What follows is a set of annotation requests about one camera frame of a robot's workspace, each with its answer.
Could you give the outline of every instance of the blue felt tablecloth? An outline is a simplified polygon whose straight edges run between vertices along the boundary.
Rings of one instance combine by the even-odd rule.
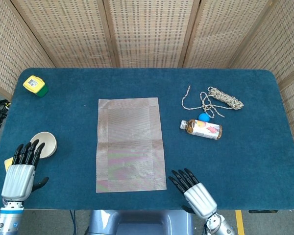
[[[42,78],[42,98],[23,82]],[[220,140],[180,130],[181,120],[198,117],[185,105],[199,105],[199,92],[217,87],[244,103],[239,111],[211,122],[223,126]],[[219,209],[294,209],[294,142],[276,80],[266,70],[217,69],[27,69],[18,81],[0,142],[3,161],[36,133],[56,136],[56,153],[39,162],[35,180],[49,182],[32,193],[26,208],[179,209],[183,196],[167,180],[167,190],[96,193],[98,99],[158,97],[166,175],[189,168],[204,183]]]

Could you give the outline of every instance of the metallic mesh sheet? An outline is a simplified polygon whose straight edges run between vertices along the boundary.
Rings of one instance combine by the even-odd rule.
[[[99,99],[96,192],[165,190],[158,98]]]

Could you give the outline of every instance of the rope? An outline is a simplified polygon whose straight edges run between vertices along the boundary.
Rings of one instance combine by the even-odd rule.
[[[217,111],[217,108],[223,108],[223,109],[241,109],[243,108],[243,103],[240,102],[237,98],[234,96],[230,96],[224,92],[219,91],[217,88],[214,87],[208,87],[208,94],[206,92],[201,92],[199,94],[199,98],[201,101],[201,106],[200,107],[194,107],[194,108],[187,108],[184,106],[184,100],[188,96],[188,93],[190,92],[191,86],[188,86],[188,89],[186,91],[186,94],[182,98],[182,107],[187,110],[195,110],[195,109],[203,109],[204,112],[210,117],[214,118],[215,113],[214,111],[221,117],[225,117],[222,114],[220,114]],[[211,100],[209,97],[213,97],[223,103],[226,103],[229,107],[224,107],[224,106],[219,106],[211,103]]]

